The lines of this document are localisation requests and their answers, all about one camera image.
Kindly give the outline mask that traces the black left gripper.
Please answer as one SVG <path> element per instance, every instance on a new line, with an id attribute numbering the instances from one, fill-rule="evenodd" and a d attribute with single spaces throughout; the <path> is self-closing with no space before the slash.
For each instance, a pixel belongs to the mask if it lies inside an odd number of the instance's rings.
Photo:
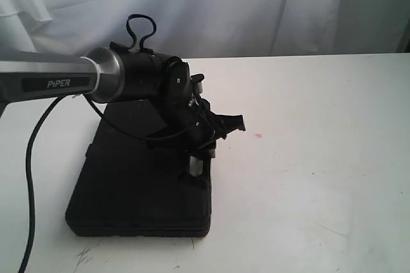
<path id="1" fill-rule="evenodd" d="M 203 74 L 172 74 L 166 82 L 166 146 L 186 151 L 179 179 L 198 178 L 204 161 L 215 157 L 216 141 L 246 131 L 243 115 L 217 115 L 201 97 Z"/>

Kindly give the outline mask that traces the left robot arm silver black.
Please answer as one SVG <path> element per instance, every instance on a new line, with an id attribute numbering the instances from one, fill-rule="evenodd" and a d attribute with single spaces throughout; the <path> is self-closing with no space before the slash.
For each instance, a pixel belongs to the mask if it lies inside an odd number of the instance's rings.
<path id="1" fill-rule="evenodd" d="M 152 147 L 187 151 L 198 160 L 214 156 L 218 139 L 245 130 L 241 115 L 219 115 L 202 98 L 202 74 L 176 56 L 137 52 L 111 44 L 82 57 L 4 51 L 1 108 L 21 101 L 84 95 L 95 103 L 148 100 L 166 127 L 145 137 Z"/>

